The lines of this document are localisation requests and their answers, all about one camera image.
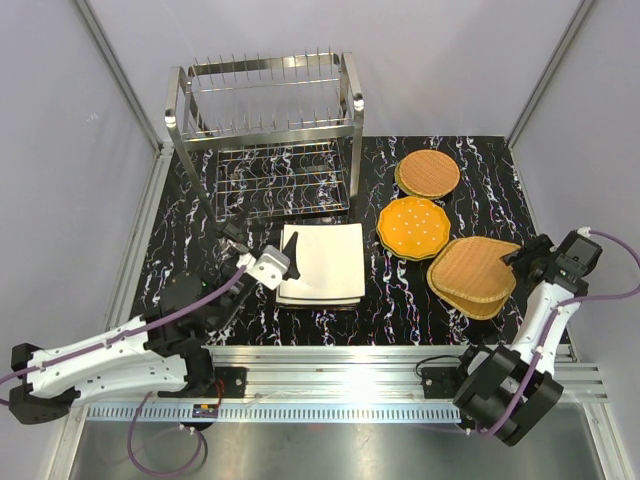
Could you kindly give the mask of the cream square plate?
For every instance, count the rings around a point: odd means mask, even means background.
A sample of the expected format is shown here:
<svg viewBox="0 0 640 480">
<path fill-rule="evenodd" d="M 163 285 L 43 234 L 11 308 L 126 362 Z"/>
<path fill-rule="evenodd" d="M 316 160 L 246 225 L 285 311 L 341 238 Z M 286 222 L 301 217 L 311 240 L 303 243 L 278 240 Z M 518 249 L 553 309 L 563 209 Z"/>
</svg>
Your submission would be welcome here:
<svg viewBox="0 0 640 480">
<path fill-rule="evenodd" d="M 286 225 L 285 245 L 294 232 L 297 242 L 298 280 L 286 280 L 277 291 L 293 298 L 349 298 L 365 295 L 363 227 L 360 223 Z"/>
</svg>

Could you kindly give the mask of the woven yellow basket plate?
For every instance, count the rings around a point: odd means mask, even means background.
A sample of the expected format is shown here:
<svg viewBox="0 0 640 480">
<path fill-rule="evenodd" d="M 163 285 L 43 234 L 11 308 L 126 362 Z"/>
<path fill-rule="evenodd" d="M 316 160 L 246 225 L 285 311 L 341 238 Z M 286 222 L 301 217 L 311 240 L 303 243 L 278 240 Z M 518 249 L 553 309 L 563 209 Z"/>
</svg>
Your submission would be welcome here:
<svg viewBox="0 0 640 480">
<path fill-rule="evenodd" d="M 515 253 L 515 243 L 483 236 L 451 241 L 428 270 L 430 285 L 463 300 L 489 303 L 511 295 L 516 279 L 503 258 Z"/>
<path fill-rule="evenodd" d="M 463 299 L 462 297 L 450 294 L 440 289 L 433 279 L 431 270 L 427 271 L 426 280 L 429 288 L 445 303 L 455 308 L 463 315 L 473 320 L 490 320 L 496 317 L 509 299 L 508 296 L 490 302 L 479 302 Z"/>
</svg>

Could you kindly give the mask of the grey square plate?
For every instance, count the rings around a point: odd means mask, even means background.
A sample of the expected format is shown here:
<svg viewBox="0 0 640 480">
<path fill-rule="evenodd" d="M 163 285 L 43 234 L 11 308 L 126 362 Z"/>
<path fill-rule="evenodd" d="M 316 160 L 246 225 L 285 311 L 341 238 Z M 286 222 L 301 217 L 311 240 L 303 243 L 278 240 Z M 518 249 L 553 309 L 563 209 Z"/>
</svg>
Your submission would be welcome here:
<svg viewBox="0 0 640 480">
<path fill-rule="evenodd" d="M 349 297 L 349 298 L 328 298 L 328 299 L 314 299 L 314 298 L 293 298 L 293 297 L 285 297 L 281 294 L 280 291 L 276 292 L 276 300 L 277 299 L 297 299 L 297 300 L 337 300 L 337 299 L 355 299 L 355 298 L 359 298 L 361 300 L 360 297 Z"/>
</svg>

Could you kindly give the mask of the floral square plate dark rim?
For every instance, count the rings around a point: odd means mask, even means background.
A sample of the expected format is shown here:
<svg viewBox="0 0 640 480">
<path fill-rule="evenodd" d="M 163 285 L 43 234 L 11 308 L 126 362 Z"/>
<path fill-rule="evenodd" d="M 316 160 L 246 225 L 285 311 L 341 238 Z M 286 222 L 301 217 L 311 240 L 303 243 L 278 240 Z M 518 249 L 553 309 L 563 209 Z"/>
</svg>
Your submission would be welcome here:
<svg viewBox="0 0 640 480">
<path fill-rule="evenodd" d="M 343 304 L 284 304 L 276 303 L 277 308 L 290 310 L 328 310 L 328 311 L 351 311 L 359 307 L 359 303 Z"/>
</svg>

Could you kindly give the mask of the orange polka dot plate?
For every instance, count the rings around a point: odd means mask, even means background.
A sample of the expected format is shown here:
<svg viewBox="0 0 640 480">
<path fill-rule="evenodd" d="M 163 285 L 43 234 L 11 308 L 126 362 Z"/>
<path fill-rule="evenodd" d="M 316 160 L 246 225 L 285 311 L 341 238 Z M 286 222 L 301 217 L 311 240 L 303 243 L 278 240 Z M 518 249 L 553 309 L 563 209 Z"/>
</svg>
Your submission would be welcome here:
<svg viewBox="0 0 640 480">
<path fill-rule="evenodd" d="M 450 229 L 440 206 L 415 196 L 391 201 L 376 225 L 381 244 L 396 257 L 412 261 L 435 257 L 449 243 Z"/>
</svg>

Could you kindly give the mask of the woven orange rattan plate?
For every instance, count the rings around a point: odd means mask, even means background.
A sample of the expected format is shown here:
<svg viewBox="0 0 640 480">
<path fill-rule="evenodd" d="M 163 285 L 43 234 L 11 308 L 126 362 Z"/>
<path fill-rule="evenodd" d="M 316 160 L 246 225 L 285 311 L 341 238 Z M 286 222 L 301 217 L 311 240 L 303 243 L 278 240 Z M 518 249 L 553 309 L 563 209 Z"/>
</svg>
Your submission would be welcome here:
<svg viewBox="0 0 640 480">
<path fill-rule="evenodd" d="M 408 154 L 397 166 L 402 182 L 426 198 L 441 198 L 452 192 L 460 180 L 456 162 L 437 150 L 423 149 Z"/>
</svg>

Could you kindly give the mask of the woven bamboo plate green rim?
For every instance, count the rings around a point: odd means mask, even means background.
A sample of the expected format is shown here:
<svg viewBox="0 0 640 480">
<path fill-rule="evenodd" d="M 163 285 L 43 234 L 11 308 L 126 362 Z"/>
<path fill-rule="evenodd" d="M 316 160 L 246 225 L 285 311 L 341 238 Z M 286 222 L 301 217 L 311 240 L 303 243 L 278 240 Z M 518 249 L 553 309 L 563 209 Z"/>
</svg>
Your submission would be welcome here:
<svg viewBox="0 0 640 480">
<path fill-rule="evenodd" d="M 398 188 L 407 196 L 417 196 L 420 198 L 426 198 L 424 196 L 419 195 L 418 193 L 415 193 L 414 191 L 412 191 L 411 189 L 409 189 L 401 180 L 400 178 L 400 174 L 399 174 L 399 168 L 396 167 L 396 169 L 394 170 L 394 180 L 395 183 L 397 184 Z"/>
</svg>

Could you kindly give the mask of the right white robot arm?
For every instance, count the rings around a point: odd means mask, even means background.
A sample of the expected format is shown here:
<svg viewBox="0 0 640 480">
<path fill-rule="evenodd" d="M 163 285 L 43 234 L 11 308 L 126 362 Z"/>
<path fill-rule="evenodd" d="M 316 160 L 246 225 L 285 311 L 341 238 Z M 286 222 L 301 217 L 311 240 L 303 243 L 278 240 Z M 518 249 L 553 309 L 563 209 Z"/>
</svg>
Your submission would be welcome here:
<svg viewBox="0 0 640 480">
<path fill-rule="evenodd" d="M 507 346 L 469 348 L 452 375 L 453 404 L 480 434 L 514 446 L 558 403 L 564 387 L 554 379 L 557 349 L 601 254 L 582 228 L 558 246 L 540 235 L 501 257 L 526 289 L 524 321 Z"/>
</svg>

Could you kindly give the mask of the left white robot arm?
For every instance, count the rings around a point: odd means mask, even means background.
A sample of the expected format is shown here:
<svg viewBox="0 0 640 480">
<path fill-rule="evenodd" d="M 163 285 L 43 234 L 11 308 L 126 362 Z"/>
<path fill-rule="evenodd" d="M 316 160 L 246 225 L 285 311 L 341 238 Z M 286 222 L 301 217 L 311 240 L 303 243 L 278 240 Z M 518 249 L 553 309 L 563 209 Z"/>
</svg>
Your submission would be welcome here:
<svg viewBox="0 0 640 480">
<path fill-rule="evenodd" d="M 42 349 L 13 347 L 16 380 L 1 404 L 23 425 L 60 419 L 74 407 L 109 397 L 156 393 L 164 398 L 196 398 L 217 387 L 216 368 L 206 345 L 226 329 L 257 286 L 276 290 L 297 280 L 298 233 L 283 248 L 247 245 L 231 222 L 215 231 L 220 245 L 234 250 L 221 266 L 222 284 L 213 287 L 182 272 L 161 291 L 156 308 L 102 334 L 70 345 Z"/>
</svg>

